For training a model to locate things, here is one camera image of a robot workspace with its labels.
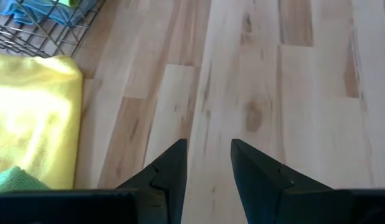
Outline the yellow microfiber towel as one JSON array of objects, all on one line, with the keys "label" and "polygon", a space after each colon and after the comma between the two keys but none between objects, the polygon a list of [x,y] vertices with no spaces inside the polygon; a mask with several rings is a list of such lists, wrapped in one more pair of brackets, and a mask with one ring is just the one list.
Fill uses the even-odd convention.
[{"label": "yellow microfiber towel", "polygon": [[72,58],[0,53],[0,175],[23,171],[50,189],[72,189],[82,100]]}]

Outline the dark green microfiber towel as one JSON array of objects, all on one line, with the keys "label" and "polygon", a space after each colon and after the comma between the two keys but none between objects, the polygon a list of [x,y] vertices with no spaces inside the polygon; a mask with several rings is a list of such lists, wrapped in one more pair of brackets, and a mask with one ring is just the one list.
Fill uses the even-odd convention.
[{"label": "dark green microfiber towel", "polygon": [[50,190],[50,187],[18,166],[0,173],[0,194],[20,190]]}]

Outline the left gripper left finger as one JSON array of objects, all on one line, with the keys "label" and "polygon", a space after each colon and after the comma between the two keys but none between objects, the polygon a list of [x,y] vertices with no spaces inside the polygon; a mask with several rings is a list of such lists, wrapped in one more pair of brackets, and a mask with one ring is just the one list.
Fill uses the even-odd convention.
[{"label": "left gripper left finger", "polygon": [[118,186],[127,193],[122,224],[181,224],[187,181],[187,140],[179,139]]}]

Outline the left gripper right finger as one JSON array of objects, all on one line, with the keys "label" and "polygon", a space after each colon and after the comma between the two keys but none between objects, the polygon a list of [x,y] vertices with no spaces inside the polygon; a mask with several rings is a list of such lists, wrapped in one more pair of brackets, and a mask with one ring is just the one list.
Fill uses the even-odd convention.
[{"label": "left gripper right finger", "polygon": [[274,224],[284,191],[330,190],[241,139],[231,141],[234,180],[248,224]]}]

